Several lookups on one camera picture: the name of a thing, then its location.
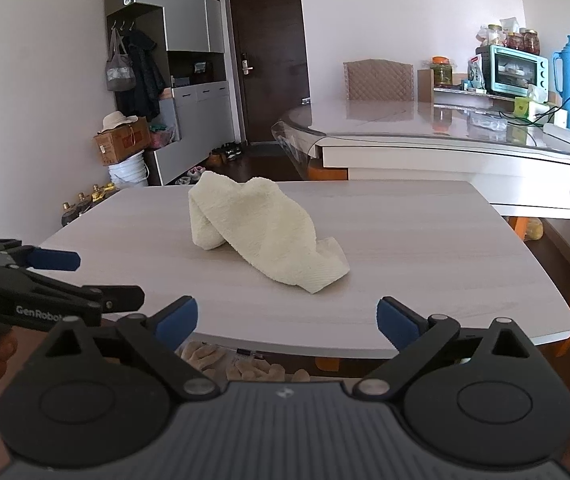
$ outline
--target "black coat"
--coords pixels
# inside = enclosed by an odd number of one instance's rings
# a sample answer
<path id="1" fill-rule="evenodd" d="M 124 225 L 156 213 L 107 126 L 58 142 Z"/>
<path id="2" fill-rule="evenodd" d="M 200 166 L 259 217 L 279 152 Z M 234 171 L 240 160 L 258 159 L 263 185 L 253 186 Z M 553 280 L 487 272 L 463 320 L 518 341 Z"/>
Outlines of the black coat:
<path id="1" fill-rule="evenodd" d="M 159 115 L 158 97 L 165 80 L 152 59 L 156 43 L 140 30 L 131 30 L 123 38 L 136 76 L 136 86 L 126 92 L 115 92 L 116 105 L 123 115 L 145 117 L 148 121 Z"/>

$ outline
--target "gray bag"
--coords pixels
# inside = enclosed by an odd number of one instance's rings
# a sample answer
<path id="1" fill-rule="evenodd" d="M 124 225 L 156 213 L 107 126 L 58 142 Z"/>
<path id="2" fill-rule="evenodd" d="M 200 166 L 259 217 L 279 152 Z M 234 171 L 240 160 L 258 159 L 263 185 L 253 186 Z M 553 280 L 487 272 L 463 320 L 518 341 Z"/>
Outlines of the gray bag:
<path id="1" fill-rule="evenodd" d="M 123 40 L 121 40 L 116 28 L 112 29 L 105 76 L 107 77 L 107 89 L 110 92 L 124 92 L 132 90 L 136 86 L 132 60 L 127 55 Z"/>

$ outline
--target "quilted chair back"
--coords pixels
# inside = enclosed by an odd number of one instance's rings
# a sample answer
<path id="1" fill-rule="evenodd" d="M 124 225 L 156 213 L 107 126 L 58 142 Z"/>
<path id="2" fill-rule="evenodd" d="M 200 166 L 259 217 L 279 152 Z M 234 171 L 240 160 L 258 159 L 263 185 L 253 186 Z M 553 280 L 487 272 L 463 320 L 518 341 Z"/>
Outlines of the quilted chair back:
<path id="1" fill-rule="evenodd" d="M 343 63 L 350 101 L 413 101 L 414 65 L 386 59 Z"/>

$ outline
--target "door lock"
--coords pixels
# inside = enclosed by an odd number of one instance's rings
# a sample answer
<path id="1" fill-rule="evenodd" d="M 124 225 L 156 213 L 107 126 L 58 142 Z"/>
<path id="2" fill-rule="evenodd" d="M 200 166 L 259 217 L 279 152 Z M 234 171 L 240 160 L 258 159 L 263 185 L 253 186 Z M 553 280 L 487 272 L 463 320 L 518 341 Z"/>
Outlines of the door lock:
<path id="1" fill-rule="evenodd" d="M 249 66 L 249 61 L 247 60 L 247 54 L 241 55 L 241 66 L 243 69 L 243 75 L 249 75 L 250 71 L 254 70 L 253 66 Z"/>

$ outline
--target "toaster oven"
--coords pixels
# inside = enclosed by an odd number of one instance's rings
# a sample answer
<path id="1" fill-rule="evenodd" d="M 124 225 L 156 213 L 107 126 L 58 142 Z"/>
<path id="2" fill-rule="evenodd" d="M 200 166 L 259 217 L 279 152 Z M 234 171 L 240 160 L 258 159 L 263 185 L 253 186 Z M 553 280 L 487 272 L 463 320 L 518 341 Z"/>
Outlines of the toaster oven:
<path id="1" fill-rule="evenodd" d="M 525 97 L 529 85 L 549 90 L 545 57 L 498 45 L 479 47 L 476 54 L 482 58 L 482 77 L 489 93 Z"/>

